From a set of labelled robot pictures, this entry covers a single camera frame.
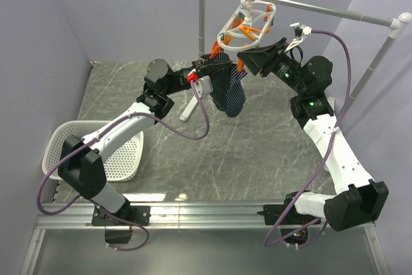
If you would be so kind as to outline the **white oval clip hanger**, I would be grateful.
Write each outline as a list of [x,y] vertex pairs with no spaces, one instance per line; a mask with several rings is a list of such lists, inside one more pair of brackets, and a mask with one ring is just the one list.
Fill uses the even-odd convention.
[[261,0],[240,0],[240,5],[217,35],[210,57],[216,59],[224,51],[244,52],[256,48],[263,36],[270,33],[276,5]]

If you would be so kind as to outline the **aluminium mounting rail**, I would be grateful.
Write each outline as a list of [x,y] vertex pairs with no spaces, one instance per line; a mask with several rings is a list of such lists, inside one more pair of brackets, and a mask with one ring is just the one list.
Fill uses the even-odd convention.
[[[270,229],[259,214],[267,201],[142,202],[149,207],[146,227],[154,229]],[[94,205],[74,203],[61,214],[39,214],[36,229],[127,229],[126,225],[94,225]]]

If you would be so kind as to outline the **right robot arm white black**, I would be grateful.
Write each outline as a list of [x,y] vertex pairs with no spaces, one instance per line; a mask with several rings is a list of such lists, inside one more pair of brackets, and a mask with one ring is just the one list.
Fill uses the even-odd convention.
[[298,223],[309,216],[326,220],[334,231],[343,231],[376,221],[389,189],[365,170],[340,130],[325,94],[332,83],[332,62],[316,55],[301,64],[287,52],[286,39],[239,52],[238,58],[252,74],[266,77],[273,73],[297,93],[290,99],[292,115],[315,144],[323,158],[321,167],[327,168],[335,188],[334,195],[307,189],[289,194],[275,225],[284,219]]

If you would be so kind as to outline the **navy striped underwear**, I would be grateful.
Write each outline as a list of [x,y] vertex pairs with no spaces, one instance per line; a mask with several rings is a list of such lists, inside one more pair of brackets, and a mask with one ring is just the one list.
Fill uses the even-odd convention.
[[204,64],[223,64],[224,62],[229,64],[211,79],[211,97],[215,106],[226,116],[237,117],[246,101],[241,81],[247,76],[247,72],[245,70],[238,71],[237,64],[225,52],[219,52],[215,58],[212,58],[211,53],[203,54],[200,59]]

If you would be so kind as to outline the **white perforated laundry basket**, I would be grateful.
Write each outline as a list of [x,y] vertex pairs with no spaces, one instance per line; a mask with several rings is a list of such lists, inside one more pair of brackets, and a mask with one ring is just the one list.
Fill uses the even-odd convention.
[[[42,158],[42,171],[46,174],[60,159],[62,146],[70,135],[83,137],[109,122],[107,120],[72,120],[60,125],[51,135]],[[104,163],[109,182],[125,182],[132,179],[138,170],[144,146],[144,134],[139,133],[117,149]]]

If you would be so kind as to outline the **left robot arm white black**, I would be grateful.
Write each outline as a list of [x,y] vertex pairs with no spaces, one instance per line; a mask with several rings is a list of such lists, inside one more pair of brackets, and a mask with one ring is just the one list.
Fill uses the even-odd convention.
[[171,94],[192,90],[198,99],[200,90],[211,90],[213,80],[233,65],[231,60],[200,59],[189,68],[174,71],[167,61],[153,60],[147,67],[142,94],[125,112],[84,137],[66,138],[58,175],[81,197],[99,205],[114,224],[132,225],[136,219],[130,202],[109,184],[105,162],[135,135],[165,123],[163,119],[174,105]]

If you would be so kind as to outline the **white metal drying rack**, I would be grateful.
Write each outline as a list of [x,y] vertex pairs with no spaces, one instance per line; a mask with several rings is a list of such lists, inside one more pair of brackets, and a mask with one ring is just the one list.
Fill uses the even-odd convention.
[[[354,90],[349,96],[346,105],[346,111],[348,111],[353,103],[357,100],[357,97],[361,94],[361,91],[367,85],[374,70],[382,62],[383,58],[386,56],[387,52],[393,46],[395,41],[400,37],[408,25],[411,24],[411,13],[404,12],[400,14],[397,18],[387,19],[383,17],[377,17],[373,15],[368,15],[360,12],[354,12],[351,10],[328,8],[324,6],[310,5],[307,3],[300,3],[292,0],[260,0],[269,1],[276,5],[283,5],[290,8],[296,8],[300,10],[306,10],[310,12],[316,12],[319,14],[330,15],[334,17],[340,17],[342,19],[349,19],[353,21],[358,21],[362,23],[376,24],[379,26],[385,26],[390,29],[388,38],[385,40],[384,44],[381,46],[380,50],[377,52],[376,56],[372,60],[368,69],[364,72],[360,81],[356,84]],[[206,0],[198,0],[198,54],[201,55],[205,52],[205,4]]]

